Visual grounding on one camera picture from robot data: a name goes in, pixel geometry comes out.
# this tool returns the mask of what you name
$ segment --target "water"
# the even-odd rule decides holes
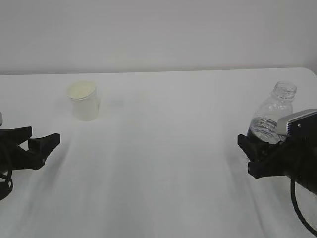
[[[279,136],[276,133],[277,123],[267,118],[252,119],[248,131],[248,137],[253,141],[259,139],[270,144],[276,144],[281,140],[285,140],[284,136]]]

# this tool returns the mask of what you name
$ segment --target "white wall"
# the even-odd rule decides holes
[[[1,0],[0,74],[305,66],[317,0]]]

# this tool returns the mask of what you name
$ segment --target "black cable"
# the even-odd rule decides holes
[[[294,210],[296,212],[296,215],[298,216],[299,220],[303,223],[303,225],[306,227],[307,230],[309,230],[315,237],[317,237],[317,231],[311,227],[311,225],[308,224],[308,222],[305,220],[303,214],[299,210],[297,200],[296,200],[296,194],[295,194],[295,179],[296,175],[292,175],[291,177],[291,199],[292,204],[294,207]]]

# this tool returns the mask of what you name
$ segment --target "plastic water bottle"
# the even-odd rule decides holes
[[[276,133],[277,121],[293,113],[292,101],[296,94],[296,86],[287,81],[276,84],[271,96],[266,99],[255,112],[251,120],[248,137],[270,144],[284,141],[286,138]]]

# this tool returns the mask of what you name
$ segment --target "robotic arm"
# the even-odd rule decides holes
[[[317,109],[281,118],[277,122],[277,133],[287,138],[275,145],[238,135],[238,145],[250,160],[248,173],[256,179],[290,177],[295,212],[304,226],[317,236],[301,214],[295,197],[295,182],[317,195]]]
[[[32,128],[0,130],[0,200],[6,198],[13,189],[12,171],[32,169],[38,170],[44,164],[60,143],[60,135],[52,134],[42,138],[30,139]],[[28,141],[29,150],[22,149],[19,145]]]

